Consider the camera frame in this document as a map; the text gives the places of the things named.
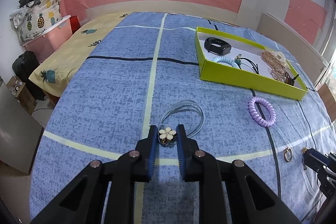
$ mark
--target fabric bag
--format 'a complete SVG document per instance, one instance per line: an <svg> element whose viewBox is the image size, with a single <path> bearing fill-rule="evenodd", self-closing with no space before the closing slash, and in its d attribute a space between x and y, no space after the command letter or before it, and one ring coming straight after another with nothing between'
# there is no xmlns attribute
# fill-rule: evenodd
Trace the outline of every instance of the fabric bag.
<svg viewBox="0 0 336 224"><path fill-rule="evenodd" d="M21 45L40 36L62 19L59 2L60 0L34 0L10 15Z"/></svg>

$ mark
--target red box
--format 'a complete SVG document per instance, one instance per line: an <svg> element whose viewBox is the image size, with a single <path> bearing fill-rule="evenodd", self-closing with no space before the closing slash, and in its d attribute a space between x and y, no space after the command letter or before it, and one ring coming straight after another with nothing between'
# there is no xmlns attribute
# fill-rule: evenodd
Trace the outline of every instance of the red box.
<svg viewBox="0 0 336 224"><path fill-rule="evenodd" d="M79 20L78 20L78 16L70 17L70 24L71 24L71 30L73 34L81 27Z"/></svg>

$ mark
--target spiral hair tie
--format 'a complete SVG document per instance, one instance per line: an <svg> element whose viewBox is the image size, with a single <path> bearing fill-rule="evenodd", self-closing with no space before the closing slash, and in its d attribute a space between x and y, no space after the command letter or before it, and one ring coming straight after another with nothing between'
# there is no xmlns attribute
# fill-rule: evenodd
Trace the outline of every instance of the spiral hair tie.
<svg viewBox="0 0 336 224"><path fill-rule="evenodd" d="M270 119L267 121L265 119L263 119L259 113L257 112L257 110L255 109L254 104L255 103L259 103L261 105L263 105L264 107L267 108L268 113L270 115ZM270 127L272 125L274 125L275 120L277 118L277 115L275 114L274 108L272 107L272 105L266 101L264 98L260 98L260 97L252 97L249 102L248 102L248 108L249 108L249 113L251 115L251 117L256 121L256 123L262 127Z"/></svg>
<svg viewBox="0 0 336 224"><path fill-rule="evenodd" d="M226 63L226 64L229 64L231 67L239 69L239 66L236 64L234 60L228 57L225 57L225 56L217 56L213 58L211 61L216 62L216 63Z"/></svg>

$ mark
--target charm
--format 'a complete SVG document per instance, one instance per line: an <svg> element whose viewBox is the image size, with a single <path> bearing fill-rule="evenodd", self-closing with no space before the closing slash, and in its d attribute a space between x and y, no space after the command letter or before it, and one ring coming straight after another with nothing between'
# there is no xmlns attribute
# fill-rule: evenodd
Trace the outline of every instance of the charm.
<svg viewBox="0 0 336 224"><path fill-rule="evenodd" d="M296 75L294 78L290 77L288 72L285 72L285 83L288 85L294 86L296 78L298 78L299 75Z"/></svg>
<svg viewBox="0 0 336 224"><path fill-rule="evenodd" d="M293 158L293 152L291 150L290 147L287 147L284 151L283 151L283 158L285 159L286 162L290 162Z"/></svg>
<svg viewBox="0 0 336 224"><path fill-rule="evenodd" d="M304 169L304 170L307 170L307 165L305 165L305 160L304 160L304 158L303 158L303 155L305 154L305 152L306 152L307 150L308 150L307 147L302 148L302 165L303 165L303 169Z"/></svg>
<svg viewBox="0 0 336 224"><path fill-rule="evenodd" d="M242 61L240 60L241 58L241 54L238 54L235 59L234 59L234 62L240 67L240 65L242 64Z"/></svg>
<svg viewBox="0 0 336 224"><path fill-rule="evenodd" d="M160 144L163 146L168 145L171 141L175 141L176 131L172 130L170 127L159 130Z"/></svg>

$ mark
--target yellow bedsheet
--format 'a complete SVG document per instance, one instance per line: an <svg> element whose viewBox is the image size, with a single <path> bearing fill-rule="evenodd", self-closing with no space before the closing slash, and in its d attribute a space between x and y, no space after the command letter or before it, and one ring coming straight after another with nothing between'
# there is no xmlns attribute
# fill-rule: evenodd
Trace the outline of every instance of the yellow bedsheet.
<svg viewBox="0 0 336 224"><path fill-rule="evenodd" d="M123 20L123 15L123 13L102 15L86 23L40 64L29 76L29 80L46 92L60 97L85 59Z"/></svg>

